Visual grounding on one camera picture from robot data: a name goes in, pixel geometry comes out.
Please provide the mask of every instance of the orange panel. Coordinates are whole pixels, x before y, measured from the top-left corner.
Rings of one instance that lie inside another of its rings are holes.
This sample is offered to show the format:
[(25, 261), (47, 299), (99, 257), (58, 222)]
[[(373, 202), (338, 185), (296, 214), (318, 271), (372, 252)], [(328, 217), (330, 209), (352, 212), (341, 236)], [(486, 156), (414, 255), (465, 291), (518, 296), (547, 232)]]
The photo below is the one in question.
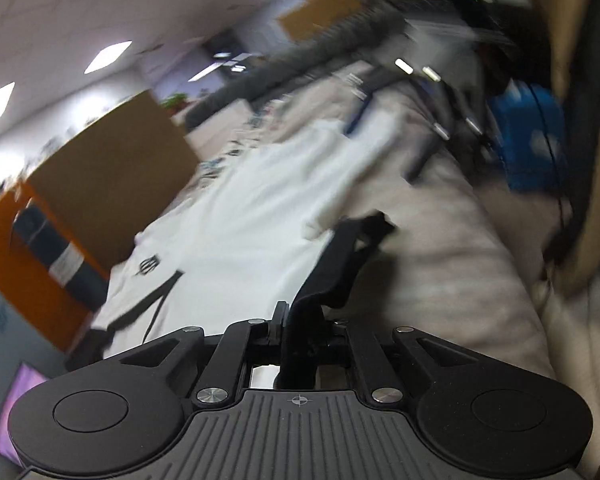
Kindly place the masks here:
[[(44, 337), (65, 351), (89, 311), (48, 275), (45, 266), (18, 237), (11, 239), (13, 219), (32, 197), (34, 192), (27, 184), (22, 184), (18, 192), (11, 190), (0, 197), (0, 292)], [(58, 225), (48, 208), (38, 198), (36, 203), (70, 240), (72, 237)], [(106, 276), (88, 254), (85, 259)]]

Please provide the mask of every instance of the silver screw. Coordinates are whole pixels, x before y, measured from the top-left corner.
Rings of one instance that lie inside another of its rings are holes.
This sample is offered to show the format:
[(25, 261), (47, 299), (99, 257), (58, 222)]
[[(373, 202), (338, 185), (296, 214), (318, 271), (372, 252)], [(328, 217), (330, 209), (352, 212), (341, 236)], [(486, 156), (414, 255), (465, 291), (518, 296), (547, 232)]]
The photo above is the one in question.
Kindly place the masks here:
[(395, 388), (378, 388), (377, 390), (373, 390), (371, 396), (374, 398), (375, 402), (380, 402), (381, 404), (393, 404), (402, 399), (402, 392)]
[(229, 394), (222, 388), (205, 388), (198, 392), (198, 400), (207, 404), (216, 404), (225, 400)]

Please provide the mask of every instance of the circular cap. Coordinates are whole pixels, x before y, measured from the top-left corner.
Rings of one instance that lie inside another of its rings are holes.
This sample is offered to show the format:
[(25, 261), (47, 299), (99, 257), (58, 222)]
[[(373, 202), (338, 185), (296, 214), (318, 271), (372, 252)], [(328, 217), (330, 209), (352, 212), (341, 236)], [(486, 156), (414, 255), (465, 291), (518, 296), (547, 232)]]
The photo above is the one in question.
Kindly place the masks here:
[(500, 431), (526, 431), (542, 423), (544, 404), (517, 390), (491, 390), (476, 397), (471, 406), (481, 423)]
[(392, 404), (402, 399), (402, 392), (395, 388), (378, 388), (371, 393), (375, 402), (382, 404)]
[(58, 402), (54, 408), (54, 419), (66, 430), (94, 433), (113, 428), (128, 411), (129, 406), (123, 397), (103, 390), (87, 390)]
[(228, 396), (229, 394), (222, 388), (205, 388), (198, 392), (198, 400), (200, 402), (206, 402), (207, 404), (222, 402)]

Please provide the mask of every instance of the white label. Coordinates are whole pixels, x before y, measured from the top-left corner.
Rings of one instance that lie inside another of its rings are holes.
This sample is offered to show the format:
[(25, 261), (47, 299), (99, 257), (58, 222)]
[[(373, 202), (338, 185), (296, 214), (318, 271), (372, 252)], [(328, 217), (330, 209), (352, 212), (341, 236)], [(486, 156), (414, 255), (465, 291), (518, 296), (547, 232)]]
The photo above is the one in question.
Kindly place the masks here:
[(49, 275), (61, 286), (65, 286), (78, 272), (83, 261), (82, 253), (73, 244), (69, 244), (49, 267)]

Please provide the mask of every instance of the crosshair symbol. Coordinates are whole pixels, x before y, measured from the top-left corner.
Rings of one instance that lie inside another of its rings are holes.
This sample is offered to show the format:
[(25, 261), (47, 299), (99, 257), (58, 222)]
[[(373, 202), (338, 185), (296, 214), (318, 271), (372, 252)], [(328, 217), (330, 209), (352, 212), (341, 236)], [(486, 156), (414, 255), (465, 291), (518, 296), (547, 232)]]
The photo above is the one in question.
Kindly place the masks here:
[(296, 406), (303, 406), (309, 402), (309, 399), (307, 399), (306, 397), (304, 397), (302, 395), (296, 395), (293, 399), (289, 399), (289, 400), (292, 403), (294, 403)]

